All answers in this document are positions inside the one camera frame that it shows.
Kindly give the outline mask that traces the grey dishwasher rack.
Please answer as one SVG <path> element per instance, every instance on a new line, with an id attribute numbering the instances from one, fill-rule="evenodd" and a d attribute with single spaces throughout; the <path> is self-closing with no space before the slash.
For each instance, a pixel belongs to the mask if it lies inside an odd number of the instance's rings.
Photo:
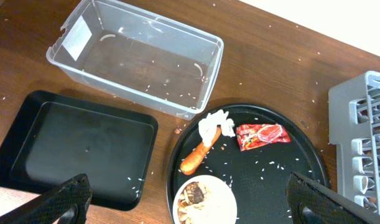
<path id="1" fill-rule="evenodd" d="M 338 193 L 380 215 L 380 72 L 331 88 L 328 118 Z"/>

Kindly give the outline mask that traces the black round tray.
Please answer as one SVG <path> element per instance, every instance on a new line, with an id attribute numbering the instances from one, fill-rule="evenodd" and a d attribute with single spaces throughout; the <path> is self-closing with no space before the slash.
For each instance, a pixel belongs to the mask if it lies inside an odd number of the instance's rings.
<path id="1" fill-rule="evenodd" d="M 237 202 L 237 223 L 292 223 L 285 190 L 291 172 L 325 187 L 330 185 L 318 150 L 290 119 L 252 104 L 221 106 L 236 126 L 280 124 L 291 141 L 240 151 L 236 138 L 220 136 L 195 175 L 212 175 L 231 187 Z"/>

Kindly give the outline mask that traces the orange carrot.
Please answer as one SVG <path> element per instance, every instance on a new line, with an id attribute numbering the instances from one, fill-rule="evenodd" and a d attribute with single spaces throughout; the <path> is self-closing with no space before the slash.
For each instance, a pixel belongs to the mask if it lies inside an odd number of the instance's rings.
<path id="1" fill-rule="evenodd" d="M 204 157 L 208 154 L 211 147 L 221 135 L 221 128 L 217 127 L 216 133 L 211 141 L 210 146 L 205 146 L 201 142 L 181 163 L 180 170 L 185 175 L 192 175 L 202 163 Z"/>

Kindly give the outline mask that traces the white tissue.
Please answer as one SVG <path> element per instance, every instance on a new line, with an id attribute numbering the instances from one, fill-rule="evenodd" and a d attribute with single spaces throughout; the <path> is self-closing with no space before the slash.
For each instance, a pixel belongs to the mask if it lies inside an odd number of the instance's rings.
<path id="1" fill-rule="evenodd" d="M 216 113 L 208 113 L 206 118 L 203 118 L 198 123 L 199 134 L 202 138 L 203 145 L 210 147 L 213 145 L 215 135 L 218 128 L 221 129 L 221 134 L 228 137 L 235 137 L 234 121 L 228 118 L 229 112 L 218 110 Z"/>

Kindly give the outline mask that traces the clear plastic bin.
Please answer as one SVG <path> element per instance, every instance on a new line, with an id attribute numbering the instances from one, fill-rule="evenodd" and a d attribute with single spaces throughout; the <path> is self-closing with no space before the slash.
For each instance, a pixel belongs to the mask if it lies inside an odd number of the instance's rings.
<path id="1" fill-rule="evenodd" d="M 123 3 L 81 1 L 47 60 L 72 80 L 191 120 L 213 91 L 223 40 Z"/>

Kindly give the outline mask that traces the pink bowl with food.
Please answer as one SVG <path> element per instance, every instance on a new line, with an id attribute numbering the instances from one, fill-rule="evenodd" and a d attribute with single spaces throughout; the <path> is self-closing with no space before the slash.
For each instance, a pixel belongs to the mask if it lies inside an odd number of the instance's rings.
<path id="1" fill-rule="evenodd" d="M 237 221 L 234 193 L 225 182 L 211 175 L 192 177 L 182 184 L 171 209 L 175 224 L 234 224 Z"/>

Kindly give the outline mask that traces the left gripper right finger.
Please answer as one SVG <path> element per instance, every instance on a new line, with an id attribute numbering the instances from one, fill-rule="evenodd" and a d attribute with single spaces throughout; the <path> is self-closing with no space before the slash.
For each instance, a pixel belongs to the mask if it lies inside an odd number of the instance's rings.
<path id="1" fill-rule="evenodd" d="M 294 224 L 380 224 L 380 215 L 298 172 L 290 173 L 285 194 Z"/>

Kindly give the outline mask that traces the black rectangular tray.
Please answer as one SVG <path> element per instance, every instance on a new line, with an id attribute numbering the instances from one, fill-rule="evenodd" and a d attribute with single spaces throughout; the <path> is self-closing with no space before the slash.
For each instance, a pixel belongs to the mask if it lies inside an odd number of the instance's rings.
<path id="1" fill-rule="evenodd" d="M 0 187 L 42 194 L 86 174 L 92 204 L 131 210 L 141 199 L 157 131 L 148 114 L 34 91 L 1 144 Z"/>

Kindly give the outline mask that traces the red snack wrapper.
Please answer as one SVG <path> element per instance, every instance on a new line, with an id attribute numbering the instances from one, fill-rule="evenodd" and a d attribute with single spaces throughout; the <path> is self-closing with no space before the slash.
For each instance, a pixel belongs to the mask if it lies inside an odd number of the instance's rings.
<path id="1" fill-rule="evenodd" d="M 243 124 L 236 128 L 236 136 L 240 151 L 277 142 L 291 142 L 287 131 L 279 124 Z"/>

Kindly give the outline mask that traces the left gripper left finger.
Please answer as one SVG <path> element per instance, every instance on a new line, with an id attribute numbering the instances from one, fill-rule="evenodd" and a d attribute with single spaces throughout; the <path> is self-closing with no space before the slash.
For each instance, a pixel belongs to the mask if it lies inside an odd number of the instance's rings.
<path id="1" fill-rule="evenodd" d="M 58 187 L 0 216 L 0 224 L 84 224 L 91 199 L 88 176 L 78 174 Z"/>

